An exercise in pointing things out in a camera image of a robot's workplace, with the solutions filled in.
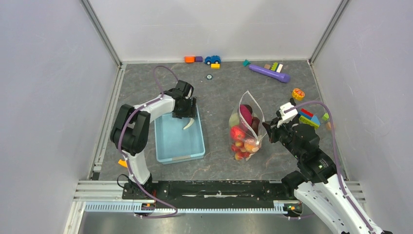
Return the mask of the white garlic toy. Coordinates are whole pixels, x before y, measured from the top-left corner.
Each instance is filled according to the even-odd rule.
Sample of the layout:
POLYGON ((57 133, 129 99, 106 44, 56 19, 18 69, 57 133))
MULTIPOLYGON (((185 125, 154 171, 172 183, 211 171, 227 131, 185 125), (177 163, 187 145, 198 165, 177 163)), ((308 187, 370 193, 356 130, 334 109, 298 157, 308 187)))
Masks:
POLYGON ((183 128, 183 130, 186 130, 186 129, 188 129, 189 127, 191 127, 194 122, 195 122, 195 119, 194 119, 194 118, 190 118, 190 119, 189 119, 189 122, 188 122, 187 125, 183 128))

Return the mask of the dark red apple toy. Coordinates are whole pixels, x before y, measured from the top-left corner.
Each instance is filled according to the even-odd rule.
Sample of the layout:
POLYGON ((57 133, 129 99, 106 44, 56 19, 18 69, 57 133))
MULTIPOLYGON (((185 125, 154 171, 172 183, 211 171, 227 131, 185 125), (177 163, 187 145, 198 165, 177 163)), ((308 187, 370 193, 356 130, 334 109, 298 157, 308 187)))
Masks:
POLYGON ((259 126, 260 126, 259 118, 253 117, 252 118, 252 123, 251 123, 251 128, 257 136, 259 135, 259 126))

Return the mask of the orange peach toy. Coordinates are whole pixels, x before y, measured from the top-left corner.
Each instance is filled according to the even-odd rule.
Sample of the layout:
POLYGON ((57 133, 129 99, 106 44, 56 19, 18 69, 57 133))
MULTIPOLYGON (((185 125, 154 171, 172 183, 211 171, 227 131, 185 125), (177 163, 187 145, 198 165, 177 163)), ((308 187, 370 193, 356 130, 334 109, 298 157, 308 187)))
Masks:
POLYGON ((260 143, 254 138, 249 138, 244 141, 244 148, 249 153, 255 153, 260 149, 260 143))

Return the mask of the clear polka dot zip bag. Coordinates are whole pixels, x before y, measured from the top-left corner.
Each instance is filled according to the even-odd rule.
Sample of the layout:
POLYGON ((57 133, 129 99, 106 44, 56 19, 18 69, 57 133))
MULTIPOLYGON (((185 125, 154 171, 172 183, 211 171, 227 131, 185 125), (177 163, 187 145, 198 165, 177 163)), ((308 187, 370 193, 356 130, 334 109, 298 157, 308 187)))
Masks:
MULTIPOLYGON (((261 149, 261 147, 262 147, 262 142, 263 142, 263 138, 264 138, 264 136, 266 135, 266 131, 264 130, 264 128, 263 128, 263 126, 262 126, 262 123, 265 121, 265 117, 264 117, 264 114, 263 114, 263 111, 262 111, 261 106, 259 105, 259 103, 256 101, 256 99, 252 96, 252 94, 251 94, 248 90, 245 91, 245 92, 242 94, 241 98, 237 101, 237 103, 236 103, 236 105, 234 106, 231 114, 232 114, 232 113, 238 113, 239 118, 240 118, 239 126, 240 126, 241 129, 245 132, 245 138, 244 138, 244 140, 242 140, 242 142, 244 142, 246 139, 254 138, 254 139, 256 139, 257 141, 259 141, 259 143, 260 143, 260 149, 261 149), (248 126, 248 124, 246 124, 244 118, 241 116, 241 114, 240 114, 240 105, 247 105, 247 106, 249 107, 250 111, 251 111, 252 118, 253 118, 253 117, 259 118, 259 120, 260 120, 260 126, 259 126, 259 135, 258 135, 258 136, 254 133, 254 131, 252 130, 251 126, 248 126)), ((233 139, 231 139, 231 137, 230 137, 230 135, 229 135, 229 132, 228 132, 228 139, 229 139, 229 148, 230 148, 231 144, 232 144, 233 142, 235 142, 235 141, 234 141, 233 139)), ((250 158, 251 158, 254 154, 256 154, 257 152, 251 153, 250 158)))

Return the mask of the light blue plastic basket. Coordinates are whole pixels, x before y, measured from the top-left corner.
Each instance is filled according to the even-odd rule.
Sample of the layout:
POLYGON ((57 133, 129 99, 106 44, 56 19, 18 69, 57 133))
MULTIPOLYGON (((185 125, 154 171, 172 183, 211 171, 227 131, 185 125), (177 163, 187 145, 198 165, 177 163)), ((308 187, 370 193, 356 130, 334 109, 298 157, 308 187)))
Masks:
POLYGON ((162 164, 172 164, 205 156, 203 129, 197 109, 195 122, 186 130, 190 118, 173 118, 164 114, 154 121, 156 159, 162 164))

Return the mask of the red pomegranate toy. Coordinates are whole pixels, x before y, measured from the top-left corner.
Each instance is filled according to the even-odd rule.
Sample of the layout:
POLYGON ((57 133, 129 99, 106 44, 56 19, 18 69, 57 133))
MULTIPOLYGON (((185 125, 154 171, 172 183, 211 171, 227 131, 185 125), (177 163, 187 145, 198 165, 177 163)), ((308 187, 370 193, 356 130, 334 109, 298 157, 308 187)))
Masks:
POLYGON ((229 135, 234 141, 242 141, 245 138, 245 132, 241 129, 239 125, 231 127, 229 135))

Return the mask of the green cabbage toy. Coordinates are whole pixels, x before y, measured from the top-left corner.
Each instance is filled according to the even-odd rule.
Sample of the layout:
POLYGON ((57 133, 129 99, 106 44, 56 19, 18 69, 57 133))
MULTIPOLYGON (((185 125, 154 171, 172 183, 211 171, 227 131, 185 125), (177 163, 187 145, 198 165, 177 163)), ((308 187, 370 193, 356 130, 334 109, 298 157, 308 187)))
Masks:
POLYGON ((238 113, 232 113, 230 118, 229 118, 229 127, 232 128, 235 125, 239 125, 240 123, 240 118, 238 113))

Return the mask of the magenta fruit toy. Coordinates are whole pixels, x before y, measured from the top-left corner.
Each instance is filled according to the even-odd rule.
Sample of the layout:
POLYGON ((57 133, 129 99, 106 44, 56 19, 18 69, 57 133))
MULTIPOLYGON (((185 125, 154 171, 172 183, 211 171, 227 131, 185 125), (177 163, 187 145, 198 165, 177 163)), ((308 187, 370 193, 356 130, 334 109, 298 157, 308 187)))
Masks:
POLYGON ((252 114, 247 105, 240 105, 240 114, 244 118, 246 124, 251 126, 252 124, 252 114))

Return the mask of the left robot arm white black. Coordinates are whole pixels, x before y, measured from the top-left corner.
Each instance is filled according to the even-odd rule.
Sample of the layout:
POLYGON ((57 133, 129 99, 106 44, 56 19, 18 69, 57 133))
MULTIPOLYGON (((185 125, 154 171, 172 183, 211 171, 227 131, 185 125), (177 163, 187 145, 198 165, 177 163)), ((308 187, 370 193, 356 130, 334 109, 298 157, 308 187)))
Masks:
POLYGON ((172 89, 162 91, 156 98, 135 106, 124 104, 119 109, 112 127, 110 140, 123 155, 130 180, 136 183, 134 192, 140 198, 152 195, 151 174, 147 168, 144 149, 148 142, 150 123, 164 114, 173 118, 189 119, 189 128, 197 117, 194 87, 179 80, 172 89))

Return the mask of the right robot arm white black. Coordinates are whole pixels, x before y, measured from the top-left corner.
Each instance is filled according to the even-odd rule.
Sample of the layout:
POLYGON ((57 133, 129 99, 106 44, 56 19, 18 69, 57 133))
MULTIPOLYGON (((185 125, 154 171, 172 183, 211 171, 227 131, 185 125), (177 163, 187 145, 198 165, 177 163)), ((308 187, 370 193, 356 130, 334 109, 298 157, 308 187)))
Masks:
POLYGON ((296 159, 298 171, 282 179, 281 192, 298 199, 335 234, 385 234, 357 203, 336 164, 319 147, 315 128, 297 118, 263 122, 271 143, 279 142, 296 159))

